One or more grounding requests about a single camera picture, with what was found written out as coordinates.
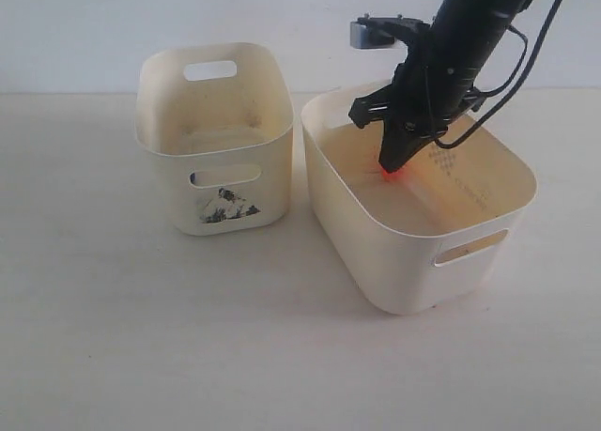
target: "robotic arm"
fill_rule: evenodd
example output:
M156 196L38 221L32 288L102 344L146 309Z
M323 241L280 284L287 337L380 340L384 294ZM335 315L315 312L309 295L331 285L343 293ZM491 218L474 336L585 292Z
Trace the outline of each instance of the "robotic arm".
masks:
M460 145L515 95L532 69L562 0L553 3L526 67L507 94L456 141L440 140L456 119L468 110L477 111L487 98L499 95L514 80L526 56L528 40L512 21L532 1L444 0L431 25L400 15L365 15L351 23L353 47L383 48L397 41L408 46L408 56L396 68L391 83L357 98L348 114L359 128L383 121L379 163L384 170L397 171L433 141L446 149ZM506 31L522 38L524 54L507 83L481 91L474 81Z

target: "white storage bin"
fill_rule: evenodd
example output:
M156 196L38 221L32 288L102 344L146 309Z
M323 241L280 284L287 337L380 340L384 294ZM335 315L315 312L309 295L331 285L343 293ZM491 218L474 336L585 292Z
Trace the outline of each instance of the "white storage bin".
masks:
M352 101L384 86L331 92L302 111L312 207L360 289L379 309L420 312L490 273L536 192L530 168L484 129L452 150L431 144L394 177L378 164L382 123L363 130ZM471 123L459 119L445 141Z
M293 109L271 53L250 43L165 51L142 67L136 134L186 234L266 225L290 201Z

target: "sticker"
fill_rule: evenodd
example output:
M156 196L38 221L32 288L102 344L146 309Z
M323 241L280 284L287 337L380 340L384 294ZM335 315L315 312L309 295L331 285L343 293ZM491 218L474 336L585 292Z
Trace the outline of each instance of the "sticker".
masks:
M231 190L221 188L216 198L201 207L199 218L202 223L220 223L249 217L259 212L260 210L248 200Z

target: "plastic bin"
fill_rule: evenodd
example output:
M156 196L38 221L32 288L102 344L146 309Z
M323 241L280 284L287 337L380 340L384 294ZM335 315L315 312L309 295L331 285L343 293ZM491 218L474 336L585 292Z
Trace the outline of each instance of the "plastic bin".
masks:
M331 92L302 111L313 210L366 298L409 315L467 294L493 268L536 193L531 169L484 129L452 150L432 144L385 180L382 124L347 117L385 83ZM471 123L464 116L445 140Z
M276 60L250 43L174 49L142 67L136 135L167 213L206 236L289 209L293 109Z

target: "black cable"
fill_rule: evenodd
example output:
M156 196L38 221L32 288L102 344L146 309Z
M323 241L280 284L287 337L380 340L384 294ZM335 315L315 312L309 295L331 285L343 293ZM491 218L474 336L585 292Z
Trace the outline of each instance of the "black cable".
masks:
M563 0L555 0L553 2L553 5L551 6L551 9L548 12L547 18L545 19L545 22L543 23L543 26L541 27L540 33L538 34L538 38L536 39L536 42L534 43L534 47L532 48L532 53L531 53L530 58L528 59L528 63L526 64L526 67L522 71L522 74L519 76L519 79L517 79L516 84L509 90L509 92L501 100L499 100L499 102L497 102L488 112L486 112L486 114L484 114L478 121L476 121L473 124L473 126L471 126L463 135L461 135L459 138L457 138L452 143L441 142L441 140L436 135L434 116L432 114L432 103L430 101L430 85L429 85L430 83L427 78L427 67L426 67L426 69L424 70L425 94L427 96L427 103L428 103L427 105L428 105L428 110L430 113L430 122L431 122L430 132L431 132L432 139L434 140L434 142L436 142L438 147L440 147L442 149L453 149L455 147L458 147L462 143L464 143L468 138L471 137L471 135L474 132L478 131L478 129L480 129L480 127L482 127L482 125L485 124L490 117L492 117L494 114L496 114L517 93L519 88L524 84L524 82L526 82L526 79L528 79L528 75L532 71L532 67L534 66L534 63L536 62L536 57L538 56L538 54L541 51L541 48L543 47L543 43L545 42L545 37L547 36L548 29L550 28L551 24L553 23L553 19L555 18L555 15L557 14L557 10L559 9L560 5L562 4L562 1Z
M524 64L524 60L526 59L526 55L528 54L528 37L526 37L524 34L522 34L519 30L517 30L515 27L513 27L512 25L510 25L508 27L508 30L512 33L517 35L518 37L520 37L520 39L522 40L522 42L524 43L524 50L522 51L522 55L519 57L519 61L517 62L516 67L514 68L514 71L511 73L511 75L509 76L509 79L507 79L507 81L505 81L505 83L503 85L501 85L498 88L495 88L494 90L490 90L490 91L481 91L480 92L480 96L484 97L484 98L493 98L497 95L499 95L500 93L502 93L503 91L505 91L505 89L511 84L511 82L514 81L514 79L516 78L517 74L519 73L519 70L522 68L522 65Z

